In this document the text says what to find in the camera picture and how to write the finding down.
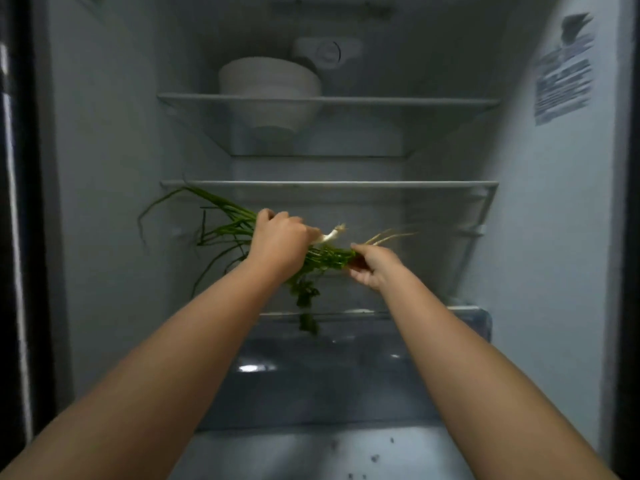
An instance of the hand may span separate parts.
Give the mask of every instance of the hand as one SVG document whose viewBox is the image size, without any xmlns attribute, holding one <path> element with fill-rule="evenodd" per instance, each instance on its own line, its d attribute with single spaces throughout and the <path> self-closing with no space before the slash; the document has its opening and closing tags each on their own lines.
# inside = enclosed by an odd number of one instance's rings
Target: hand
<svg viewBox="0 0 640 480">
<path fill-rule="evenodd" d="M 351 248 L 360 256 L 349 264 L 349 274 L 376 291 L 386 284 L 392 269 L 403 265 L 396 253 L 387 248 L 365 244 L 352 244 Z"/>
<path fill-rule="evenodd" d="M 256 218 L 247 261 L 274 270 L 284 282 L 302 268 L 309 246 L 321 234 L 320 229 L 302 224 L 300 217 L 263 209 Z"/>
</svg>

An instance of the refrigerator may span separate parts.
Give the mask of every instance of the refrigerator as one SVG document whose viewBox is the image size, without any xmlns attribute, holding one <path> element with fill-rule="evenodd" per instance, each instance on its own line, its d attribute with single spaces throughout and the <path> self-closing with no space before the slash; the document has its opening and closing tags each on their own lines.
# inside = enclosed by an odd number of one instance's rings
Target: refrigerator
<svg viewBox="0 0 640 480">
<path fill-rule="evenodd" d="M 138 225 L 189 184 L 345 223 L 343 246 L 407 234 L 404 263 L 634 476 L 636 0 L 0 10 L 3 464 L 191 297 L 214 256 L 202 204 Z M 244 57 L 312 68 L 321 95 L 223 92 Z M 243 117 L 311 106 L 287 138 Z M 171 478 L 472 478 L 381 298 L 341 273 L 317 287 L 319 336 L 279 290 Z"/>
</svg>

